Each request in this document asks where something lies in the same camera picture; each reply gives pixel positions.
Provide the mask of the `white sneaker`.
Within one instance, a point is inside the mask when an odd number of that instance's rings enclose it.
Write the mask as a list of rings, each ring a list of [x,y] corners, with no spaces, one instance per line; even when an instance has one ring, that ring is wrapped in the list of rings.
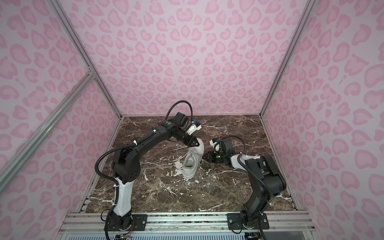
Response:
[[[204,143],[200,138],[197,138],[199,146],[190,147],[183,161],[182,174],[185,179],[192,179],[197,172],[198,166],[201,163],[204,155]]]

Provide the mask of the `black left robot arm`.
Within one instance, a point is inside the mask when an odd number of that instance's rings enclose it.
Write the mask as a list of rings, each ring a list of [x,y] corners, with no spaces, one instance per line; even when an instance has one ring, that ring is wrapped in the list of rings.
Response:
[[[108,221],[116,224],[119,229],[127,229],[132,222],[132,190],[136,178],[141,172],[140,159],[157,144],[175,138],[188,147],[198,147],[200,143],[193,135],[201,129],[198,121],[191,121],[189,127],[184,129],[188,118],[182,113],[171,120],[163,120],[152,131],[134,140],[132,145],[121,145],[117,149],[112,162],[112,170],[116,181],[115,202]]]

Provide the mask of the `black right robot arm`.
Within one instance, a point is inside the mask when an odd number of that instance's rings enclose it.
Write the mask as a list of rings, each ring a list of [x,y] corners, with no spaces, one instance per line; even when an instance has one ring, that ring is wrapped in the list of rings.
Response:
[[[248,173],[252,193],[239,213],[227,214],[230,230],[267,230],[270,228],[265,210],[273,199],[287,188],[287,183],[270,155],[237,154],[230,139],[213,139],[213,148],[203,159],[212,164],[225,164]]]

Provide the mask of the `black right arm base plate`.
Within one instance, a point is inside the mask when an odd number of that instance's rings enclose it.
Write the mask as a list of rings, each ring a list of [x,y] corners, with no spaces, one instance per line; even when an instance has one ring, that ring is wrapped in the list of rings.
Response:
[[[269,230],[270,224],[267,215],[257,214],[248,217],[244,211],[226,214],[229,230]]]

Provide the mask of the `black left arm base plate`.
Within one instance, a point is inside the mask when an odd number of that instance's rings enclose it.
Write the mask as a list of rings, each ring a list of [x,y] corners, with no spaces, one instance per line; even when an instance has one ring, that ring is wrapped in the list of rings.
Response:
[[[115,213],[111,217],[107,217],[105,230],[107,231],[144,231],[146,229],[148,215],[133,214],[119,217]]]

